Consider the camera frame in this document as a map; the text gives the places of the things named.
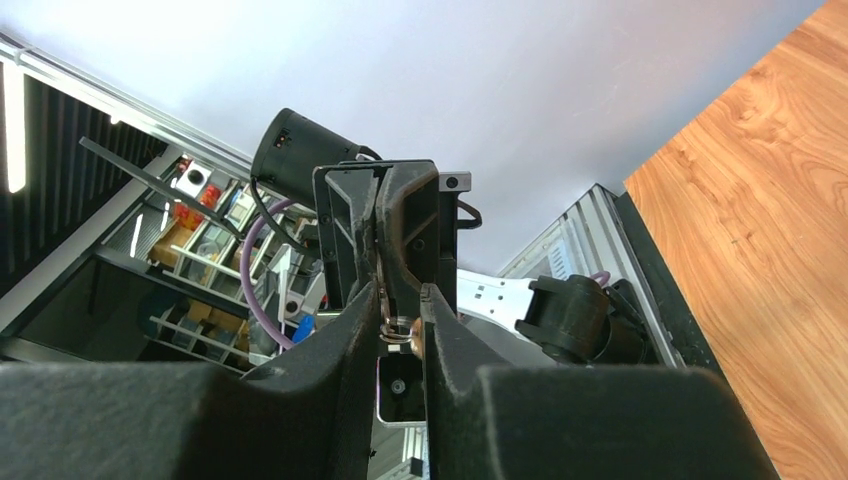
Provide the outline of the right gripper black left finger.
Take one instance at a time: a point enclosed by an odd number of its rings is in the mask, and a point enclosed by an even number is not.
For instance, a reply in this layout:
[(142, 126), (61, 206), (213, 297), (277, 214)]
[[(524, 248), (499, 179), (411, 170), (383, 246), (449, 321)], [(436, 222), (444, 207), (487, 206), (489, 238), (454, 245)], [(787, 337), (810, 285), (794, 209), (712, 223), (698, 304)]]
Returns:
[(237, 378), (208, 363), (7, 363), (5, 479), (363, 479), (378, 294)]

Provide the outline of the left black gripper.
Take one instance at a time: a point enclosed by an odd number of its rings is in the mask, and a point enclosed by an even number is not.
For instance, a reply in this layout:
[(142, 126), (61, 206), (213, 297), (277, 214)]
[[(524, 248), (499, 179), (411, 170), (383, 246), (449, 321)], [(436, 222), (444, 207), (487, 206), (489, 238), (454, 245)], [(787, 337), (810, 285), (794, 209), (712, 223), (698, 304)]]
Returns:
[(359, 161), (313, 172), (328, 305), (382, 280), (393, 312), (416, 312), (424, 284), (457, 303), (457, 195), (431, 160)]

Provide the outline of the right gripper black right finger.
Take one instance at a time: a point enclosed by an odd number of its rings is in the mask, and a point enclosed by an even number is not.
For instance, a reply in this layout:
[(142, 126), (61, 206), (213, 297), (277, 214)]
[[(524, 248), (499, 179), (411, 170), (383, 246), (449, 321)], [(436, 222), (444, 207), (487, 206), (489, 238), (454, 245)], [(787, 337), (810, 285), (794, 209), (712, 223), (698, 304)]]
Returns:
[(420, 296), (434, 479), (774, 479), (729, 385), (662, 366), (516, 366)]

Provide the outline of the silver key pair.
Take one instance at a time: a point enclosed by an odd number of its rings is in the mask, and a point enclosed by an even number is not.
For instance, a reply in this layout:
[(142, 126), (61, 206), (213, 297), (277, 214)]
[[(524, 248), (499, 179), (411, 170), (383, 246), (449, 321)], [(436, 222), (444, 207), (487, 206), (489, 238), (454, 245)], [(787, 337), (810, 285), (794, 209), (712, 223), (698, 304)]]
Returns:
[(399, 351), (409, 351), (418, 359), (423, 360), (424, 328), (422, 319), (393, 315), (388, 289), (383, 283), (379, 283), (379, 305), (382, 316), (380, 338), (389, 346), (395, 345), (399, 348)]

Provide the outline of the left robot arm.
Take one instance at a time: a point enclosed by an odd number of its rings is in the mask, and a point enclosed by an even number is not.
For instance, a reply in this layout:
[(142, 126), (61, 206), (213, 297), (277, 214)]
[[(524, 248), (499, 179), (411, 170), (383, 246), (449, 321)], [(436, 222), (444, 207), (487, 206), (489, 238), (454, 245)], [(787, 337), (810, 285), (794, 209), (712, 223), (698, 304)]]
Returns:
[(415, 333), (420, 288), (432, 284), (454, 312), (534, 343), (557, 362), (659, 361), (627, 281), (602, 273), (510, 280), (459, 269), (458, 234), (482, 222), (460, 198), (470, 187), (466, 173), (442, 173), (430, 160), (383, 160), (283, 109), (259, 143), (251, 179), (316, 213), (318, 237), (305, 250), (323, 264), (329, 307), (345, 308), (373, 284), (385, 339), (403, 343)]

